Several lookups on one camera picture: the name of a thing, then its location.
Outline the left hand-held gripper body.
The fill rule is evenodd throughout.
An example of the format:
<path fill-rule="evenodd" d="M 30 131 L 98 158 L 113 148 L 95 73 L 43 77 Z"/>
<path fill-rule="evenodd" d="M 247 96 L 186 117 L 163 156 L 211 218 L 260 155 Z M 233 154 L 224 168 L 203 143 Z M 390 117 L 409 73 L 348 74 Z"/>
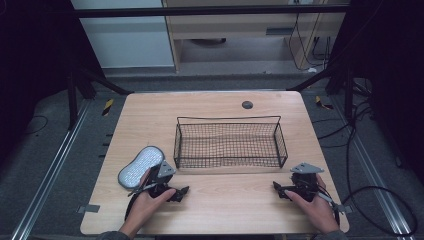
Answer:
<path fill-rule="evenodd" d="M 176 170 L 166 161 L 153 166 L 147 177 L 145 189 L 152 198 L 160 196 L 169 189 L 168 182 L 171 180 Z"/>

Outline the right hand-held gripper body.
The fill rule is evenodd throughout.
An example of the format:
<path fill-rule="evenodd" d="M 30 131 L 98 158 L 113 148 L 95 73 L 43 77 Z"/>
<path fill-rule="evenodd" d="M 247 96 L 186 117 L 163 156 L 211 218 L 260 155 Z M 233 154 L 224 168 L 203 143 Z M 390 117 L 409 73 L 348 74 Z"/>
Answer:
<path fill-rule="evenodd" d="M 295 186 L 294 192 L 304 200 L 311 202 L 319 191 L 317 173 L 322 173 L 323 168 L 303 162 L 290 169 L 291 180 Z"/>

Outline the grey oval textured pad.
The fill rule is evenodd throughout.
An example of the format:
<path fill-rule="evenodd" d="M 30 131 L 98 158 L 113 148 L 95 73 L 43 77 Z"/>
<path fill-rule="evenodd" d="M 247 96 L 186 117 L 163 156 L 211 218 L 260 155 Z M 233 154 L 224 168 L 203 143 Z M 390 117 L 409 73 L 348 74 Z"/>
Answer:
<path fill-rule="evenodd" d="M 163 152 L 155 146 L 143 148 L 136 157 L 118 174 L 118 183 L 125 189 L 134 189 L 139 185 L 141 177 L 151 167 L 164 160 Z"/>

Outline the black wire basket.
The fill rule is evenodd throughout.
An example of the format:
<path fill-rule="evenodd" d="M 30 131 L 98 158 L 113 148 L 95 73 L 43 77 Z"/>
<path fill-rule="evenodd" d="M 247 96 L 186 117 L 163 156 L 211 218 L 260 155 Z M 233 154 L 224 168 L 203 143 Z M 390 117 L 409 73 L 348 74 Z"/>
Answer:
<path fill-rule="evenodd" d="M 280 116 L 178 117 L 173 154 L 176 167 L 282 168 L 288 152 L 280 120 Z"/>

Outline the person's right hand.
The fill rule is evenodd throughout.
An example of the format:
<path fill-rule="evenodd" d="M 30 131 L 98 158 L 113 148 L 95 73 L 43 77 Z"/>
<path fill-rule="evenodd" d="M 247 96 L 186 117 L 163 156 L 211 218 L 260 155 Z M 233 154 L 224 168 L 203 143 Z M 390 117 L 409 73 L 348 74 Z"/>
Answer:
<path fill-rule="evenodd" d="M 308 202 L 293 191 L 285 190 L 284 193 L 308 216 L 311 222 L 333 220 L 332 208 L 329 203 L 320 196 L 315 195 L 313 200 Z"/>

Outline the person's left hand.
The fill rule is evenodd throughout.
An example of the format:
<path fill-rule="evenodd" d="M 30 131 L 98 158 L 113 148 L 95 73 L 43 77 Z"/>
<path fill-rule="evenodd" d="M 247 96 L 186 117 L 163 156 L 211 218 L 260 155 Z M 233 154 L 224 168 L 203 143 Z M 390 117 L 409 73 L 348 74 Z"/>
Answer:
<path fill-rule="evenodd" d="M 168 189 L 156 198 L 152 198 L 147 191 L 139 193 L 130 200 L 131 208 L 127 217 L 138 214 L 150 218 L 174 193 L 175 189 Z"/>

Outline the yellow black striped tape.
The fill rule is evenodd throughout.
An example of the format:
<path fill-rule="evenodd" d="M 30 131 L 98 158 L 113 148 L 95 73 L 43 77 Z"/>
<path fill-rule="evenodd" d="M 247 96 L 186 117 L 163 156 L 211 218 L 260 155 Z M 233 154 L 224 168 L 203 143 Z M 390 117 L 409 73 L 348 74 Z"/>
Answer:
<path fill-rule="evenodd" d="M 106 101 L 105 106 L 104 106 L 103 111 L 102 111 L 102 114 L 101 114 L 102 116 L 107 116 L 109 114 L 113 103 L 114 103 L 114 99 L 108 99 Z"/>
<path fill-rule="evenodd" d="M 322 99 L 320 98 L 320 96 L 315 96 L 315 104 L 316 104 L 318 107 L 321 107 L 321 108 L 323 108 L 323 109 L 328 109 L 328 110 L 332 110 L 332 109 L 334 109 L 333 105 L 331 105 L 331 104 L 324 104 L 324 103 L 322 102 Z"/>

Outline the black metal stand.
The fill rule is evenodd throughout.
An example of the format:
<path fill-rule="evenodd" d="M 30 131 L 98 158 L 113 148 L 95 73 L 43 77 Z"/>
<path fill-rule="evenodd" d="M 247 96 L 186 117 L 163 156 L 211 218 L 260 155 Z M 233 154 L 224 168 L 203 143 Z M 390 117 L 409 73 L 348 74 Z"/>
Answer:
<path fill-rule="evenodd" d="M 336 94 L 340 89 L 344 89 L 344 116 L 351 120 L 353 118 L 353 67 L 350 64 L 329 66 L 308 80 L 288 88 L 288 91 L 301 92 L 324 78 L 330 79 L 326 86 L 328 94 Z"/>
<path fill-rule="evenodd" d="M 99 83 L 120 95 L 132 94 L 132 91 L 121 88 L 118 85 L 108 81 L 105 77 L 82 67 L 72 67 L 67 72 L 66 80 L 69 106 L 69 130 L 73 129 L 78 121 L 76 91 L 79 90 L 84 99 L 94 99 L 97 92 L 91 84 L 92 81 Z"/>

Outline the white cabinet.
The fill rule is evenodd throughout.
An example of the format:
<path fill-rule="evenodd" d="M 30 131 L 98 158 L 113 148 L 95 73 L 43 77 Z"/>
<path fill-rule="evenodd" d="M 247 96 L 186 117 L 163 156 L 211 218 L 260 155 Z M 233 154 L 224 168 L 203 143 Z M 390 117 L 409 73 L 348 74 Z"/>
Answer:
<path fill-rule="evenodd" d="M 161 8 L 161 0 L 71 0 L 76 10 Z M 103 69 L 173 67 L 164 17 L 81 18 Z"/>

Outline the dark curtain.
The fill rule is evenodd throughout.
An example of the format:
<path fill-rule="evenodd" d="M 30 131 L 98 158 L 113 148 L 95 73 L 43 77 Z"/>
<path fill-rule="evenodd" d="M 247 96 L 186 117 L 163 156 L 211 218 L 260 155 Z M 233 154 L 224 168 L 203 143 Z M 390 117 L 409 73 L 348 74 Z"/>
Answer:
<path fill-rule="evenodd" d="M 67 88 L 60 43 L 78 65 L 103 74 L 81 22 L 55 14 L 73 9 L 71 0 L 0 0 L 0 167 L 36 104 Z"/>
<path fill-rule="evenodd" d="M 424 185 L 424 0 L 350 0 L 331 60 L 372 83 L 372 103 L 402 162 Z"/>

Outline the wooden desk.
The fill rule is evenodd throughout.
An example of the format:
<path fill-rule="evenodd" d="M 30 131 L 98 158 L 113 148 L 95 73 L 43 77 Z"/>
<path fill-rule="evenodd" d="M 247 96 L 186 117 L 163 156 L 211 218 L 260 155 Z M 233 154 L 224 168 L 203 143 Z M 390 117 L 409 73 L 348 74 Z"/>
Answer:
<path fill-rule="evenodd" d="M 246 5 L 330 5 L 349 0 L 161 0 L 164 7 L 246 6 Z M 344 13 L 292 13 L 168 16 L 168 35 L 176 68 L 180 67 L 182 44 L 190 39 L 239 37 L 283 37 L 299 68 L 307 58 L 316 38 L 338 35 Z"/>

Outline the metal floor rail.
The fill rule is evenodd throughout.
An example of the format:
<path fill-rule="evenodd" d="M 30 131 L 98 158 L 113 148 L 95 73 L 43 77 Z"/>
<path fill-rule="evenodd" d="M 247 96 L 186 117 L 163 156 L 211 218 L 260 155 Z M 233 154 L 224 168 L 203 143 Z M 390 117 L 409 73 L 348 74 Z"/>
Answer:
<path fill-rule="evenodd" d="M 41 210 L 43 209 L 47 198 L 59 176 L 62 166 L 74 144 L 74 141 L 86 119 L 87 112 L 90 108 L 91 100 L 83 100 L 80 109 L 77 112 L 77 120 L 74 125 L 66 132 L 43 180 L 41 181 L 29 207 L 19 221 L 15 230 L 11 235 L 11 240 L 27 240 L 33 226 L 35 225 Z"/>
<path fill-rule="evenodd" d="M 389 233 L 396 237 L 397 240 L 416 240 L 413 230 L 418 226 L 418 221 L 415 220 L 414 226 L 410 226 L 408 224 L 405 216 L 402 214 L 401 209 L 397 204 L 397 201 L 400 201 L 401 198 L 387 187 L 382 177 L 378 173 L 375 165 L 372 163 L 372 160 L 363 144 L 362 139 L 357 134 L 357 121 L 364 114 L 370 112 L 370 107 L 364 107 L 363 103 L 360 103 L 357 106 L 353 106 L 353 118 L 348 120 L 344 116 L 343 102 L 338 97 L 331 97 L 331 101 L 333 102 L 334 109 L 340 115 L 342 122 L 348 126 L 347 132 L 349 137 L 346 147 L 346 175 L 349 192 L 348 199 L 354 201 L 355 194 L 365 190 L 372 190 L 375 193 L 383 213 L 385 214 L 391 227 Z M 354 150 L 357 161 L 361 164 L 365 176 L 371 183 L 370 186 L 360 187 L 355 191 L 352 190 L 350 184 L 350 149 Z"/>

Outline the black horizontal frame bar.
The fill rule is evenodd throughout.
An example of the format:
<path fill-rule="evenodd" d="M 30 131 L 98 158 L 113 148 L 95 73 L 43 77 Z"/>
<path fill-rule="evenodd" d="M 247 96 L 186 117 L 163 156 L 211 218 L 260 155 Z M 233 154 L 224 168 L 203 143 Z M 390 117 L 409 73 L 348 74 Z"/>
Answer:
<path fill-rule="evenodd" d="M 108 18 L 292 13 L 342 13 L 349 11 L 350 8 L 351 6 L 349 4 L 200 6 L 167 8 L 84 9 L 73 10 L 70 12 L 70 15 L 78 18 Z"/>

